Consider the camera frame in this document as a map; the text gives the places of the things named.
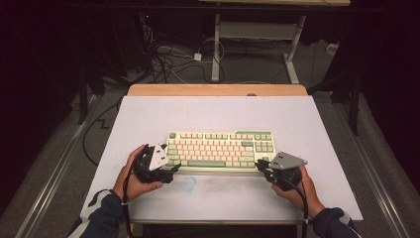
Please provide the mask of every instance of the handheld controller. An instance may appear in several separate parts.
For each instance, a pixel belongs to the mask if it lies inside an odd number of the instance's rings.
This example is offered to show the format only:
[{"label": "handheld controller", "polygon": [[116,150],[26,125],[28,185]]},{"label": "handheld controller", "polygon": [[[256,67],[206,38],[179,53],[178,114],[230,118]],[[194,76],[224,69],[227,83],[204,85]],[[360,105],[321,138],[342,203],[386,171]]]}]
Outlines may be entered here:
[{"label": "handheld controller", "polygon": [[271,161],[258,160],[257,169],[264,173],[265,179],[277,184],[282,190],[288,191],[302,180],[299,166],[308,164],[306,161],[286,154],[278,153]]},{"label": "handheld controller", "polygon": [[173,181],[173,174],[178,171],[181,164],[173,167],[170,171],[161,170],[161,167],[169,162],[164,152],[165,147],[166,145],[154,147],[145,145],[145,148],[136,156],[133,172],[141,182],[170,183]]}]

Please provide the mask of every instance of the person's right hand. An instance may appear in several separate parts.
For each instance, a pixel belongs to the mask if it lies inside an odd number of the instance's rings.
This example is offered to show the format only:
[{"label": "person's right hand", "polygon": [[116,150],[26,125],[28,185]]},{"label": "person's right hand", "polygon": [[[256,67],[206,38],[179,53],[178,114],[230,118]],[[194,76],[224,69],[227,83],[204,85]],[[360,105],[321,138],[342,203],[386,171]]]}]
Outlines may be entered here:
[{"label": "person's right hand", "polygon": [[[325,208],[325,206],[319,200],[318,195],[316,194],[314,182],[312,178],[308,175],[306,168],[304,166],[301,166],[299,168],[302,173],[302,182],[297,186],[297,188],[299,188],[303,194],[306,192],[309,217],[314,218],[321,210]],[[274,183],[271,185],[271,188],[275,191],[275,193],[277,193],[278,196],[286,198],[296,208],[303,211],[303,201],[296,190],[292,189],[289,191],[283,191],[279,186],[277,186]]]}]

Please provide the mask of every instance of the mechanical keyboard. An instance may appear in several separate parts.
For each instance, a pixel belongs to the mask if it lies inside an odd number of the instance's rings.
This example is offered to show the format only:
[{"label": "mechanical keyboard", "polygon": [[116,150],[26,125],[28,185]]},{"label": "mechanical keyboard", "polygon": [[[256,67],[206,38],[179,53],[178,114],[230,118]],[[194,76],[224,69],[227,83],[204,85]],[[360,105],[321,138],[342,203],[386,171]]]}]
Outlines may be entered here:
[{"label": "mechanical keyboard", "polygon": [[269,131],[170,132],[166,138],[169,163],[186,172],[257,173],[255,162],[271,161],[274,137]]}]

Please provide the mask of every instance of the desk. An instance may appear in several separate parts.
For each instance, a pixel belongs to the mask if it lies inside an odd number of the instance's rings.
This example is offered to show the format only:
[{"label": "desk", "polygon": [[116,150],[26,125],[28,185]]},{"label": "desk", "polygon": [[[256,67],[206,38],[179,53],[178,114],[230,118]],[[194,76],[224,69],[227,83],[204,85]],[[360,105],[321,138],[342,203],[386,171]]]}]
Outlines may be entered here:
[{"label": "desk", "polygon": [[[218,5],[223,3],[239,4],[271,4],[271,5],[301,5],[301,6],[326,6],[340,7],[349,6],[350,0],[200,0],[214,2]],[[212,65],[212,81],[219,81],[220,70],[220,38],[247,38],[247,39],[271,39],[291,40],[291,47],[288,54],[284,54],[284,63],[291,83],[299,83],[296,71],[293,66],[293,57],[299,43],[300,34],[306,16],[300,16],[297,24],[272,24],[272,23],[240,23],[222,22],[220,14],[216,14],[214,34],[214,57]]]},{"label": "desk", "polygon": [[[224,88],[223,96],[215,96],[214,86]],[[342,207],[354,220],[363,219],[311,96],[236,96],[263,92],[270,85],[160,87],[135,85],[124,98],[83,209],[96,191],[113,186],[128,155],[139,144],[164,143],[167,133],[174,129],[248,128],[272,131],[277,150],[307,160],[308,171],[326,206]],[[233,95],[225,96],[229,88]],[[157,96],[150,96],[154,91]],[[213,96],[179,96],[182,92]],[[130,214],[134,222],[144,224],[300,224],[302,220],[302,213],[278,197],[263,175],[175,174],[171,184],[133,200]]]}]

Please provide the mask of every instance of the dark sleeve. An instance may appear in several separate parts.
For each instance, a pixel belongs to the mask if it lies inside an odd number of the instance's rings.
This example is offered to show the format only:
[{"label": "dark sleeve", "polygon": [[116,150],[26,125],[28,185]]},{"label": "dark sleeve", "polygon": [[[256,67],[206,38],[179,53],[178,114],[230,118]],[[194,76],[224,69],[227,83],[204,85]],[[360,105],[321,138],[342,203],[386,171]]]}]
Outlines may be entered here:
[{"label": "dark sleeve", "polygon": [[340,208],[325,208],[313,220],[314,232],[323,238],[357,238],[352,218]]},{"label": "dark sleeve", "polygon": [[120,197],[113,190],[101,190],[82,211],[67,237],[118,237],[123,219]]}]

